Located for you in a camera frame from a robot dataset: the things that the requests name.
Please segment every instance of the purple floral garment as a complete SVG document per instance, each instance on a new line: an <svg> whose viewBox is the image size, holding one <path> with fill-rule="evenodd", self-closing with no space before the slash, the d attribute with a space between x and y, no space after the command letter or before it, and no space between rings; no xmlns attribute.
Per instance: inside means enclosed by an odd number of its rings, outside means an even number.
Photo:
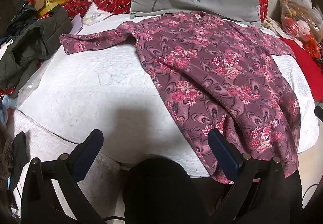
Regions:
<svg viewBox="0 0 323 224"><path fill-rule="evenodd" d="M297 169L298 101L271 57L293 55L284 42L200 11L125 22L97 34L64 34L60 41L72 54L105 49L130 35L169 113L214 179L230 183L207 142L212 128L241 153L279 156L286 176Z"/></svg>

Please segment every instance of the mattress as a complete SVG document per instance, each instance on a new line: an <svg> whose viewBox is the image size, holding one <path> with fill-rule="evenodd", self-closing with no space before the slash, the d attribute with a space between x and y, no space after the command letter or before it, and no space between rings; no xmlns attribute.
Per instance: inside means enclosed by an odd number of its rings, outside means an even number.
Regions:
<svg viewBox="0 0 323 224"><path fill-rule="evenodd" d="M14 119L9 122L8 130L14 135L21 131L25 132L26 146L31 158L38 157L41 161L56 160L62 153L71 153L76 146L76 144L50 133L18 110L14 111L13 117ZM21 212L21 195L29 164L30 162L24 166L17 188L14 190L18 215ZM119 170L119 163L99 152L85 179L78 182L83 194L101 217L114 214L118 196L116 190L119 186L119 175L117 174ZM70 217L74 217L57 180L53 180L53 185L64 212Z"/></svg>
<svg viewBox="0 0 323 224"><path fill-rule="evenodd" d="M130 21L130 14L111 16L84 26L79 34L114 29L125 21ZM282 59L277 61L281 71L290 70L290 65L300 71L291 56L278 59ZM295 89L300 92L297 97L302 119L313 122L308 125L301 122L299 150L304 151L318 138L314 100L308 95L304 76L290 75L288 79L292 87L301 85ZM94 128L101 130L104 135L101 153L125 167L151 156L163 156L181 164L192 177L209 176L168 113L150 76L141 67L131 39L108 49L71 55L66 55L61 46L38 88L18 109L69 142L81 143Z"/></svg>

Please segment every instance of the dark green jacket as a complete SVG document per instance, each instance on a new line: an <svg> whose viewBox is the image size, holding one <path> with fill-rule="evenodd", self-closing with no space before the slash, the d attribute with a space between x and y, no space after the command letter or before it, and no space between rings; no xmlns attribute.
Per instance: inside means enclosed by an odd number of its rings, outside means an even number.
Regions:
<svg viewBox="0 0 323 224"><path fill-rule="evenodd" d="M50 16L31 24L11 45L0 60L0 89L16 87L12 97L37 71L39 60L49 59L60 47L59 36L69 33L71 20L58 5Z"/></svg>

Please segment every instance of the plastic bag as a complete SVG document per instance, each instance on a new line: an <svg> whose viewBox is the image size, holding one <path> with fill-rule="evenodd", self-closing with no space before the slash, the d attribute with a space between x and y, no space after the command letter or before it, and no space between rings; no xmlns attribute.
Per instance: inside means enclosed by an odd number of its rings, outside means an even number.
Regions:
<svg viewBox="0 0 323 224"><path fill-rule="evenodd" d="M300 0L280 0L280 5L283 28L288 34L298 38L299 32L298 28L295 26L295 22L303 20L309 26L310 35L313 36L313 39L317 43L322 41L323 25L321 25L319 17L317 14L313 13L315 11L311 9L308 4L305 4Z"/></svg>
<svg viewBox="0 0 323 224"><path fill-rule="evenodd" d="M100 22L109 16L113 15L110 12L103 11L98 9L96 4L92 2L90 7L88 8L88 11L86 12L85 16L83 17L83 24L85 25L93 25L97 22Z"/></svg>

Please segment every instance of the screw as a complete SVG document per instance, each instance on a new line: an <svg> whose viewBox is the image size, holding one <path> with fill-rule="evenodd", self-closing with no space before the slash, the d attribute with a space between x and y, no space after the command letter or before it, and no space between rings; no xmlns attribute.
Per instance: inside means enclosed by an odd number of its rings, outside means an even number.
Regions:
<svg viewBox="0 0 323 224"><path fill-rule="evenodd" d="M39 161L39 158L34 157L34 158L31 160L31 164L36 164L36 163L38 163L38 161Z"/></svg>
<svg viewBox="0 0 323 224"><path fill-rule="evenodd" d="M279 157L277 157L277 156L274 156L274 157L273 157L273 160L274 160L276 163L279 163L279 162L280 162L280 159L279 159Z"/></svg>
<svg viewBox="0 0 323 224"><path fill-rule="evenodd" d="M59 158L61 160L66 160L66 159L68 159L68 154L67 153L63 153L62 155L59 156Z"/></svg>
<svg viewBox="0 0 323 224"><path fill-rule="evenodd" d="M249 159L251 159L251 156L250 156L250 154L248 154L248 153L243 153L243 158L244 159L246 159L246 160L249 160Z"/></svg>

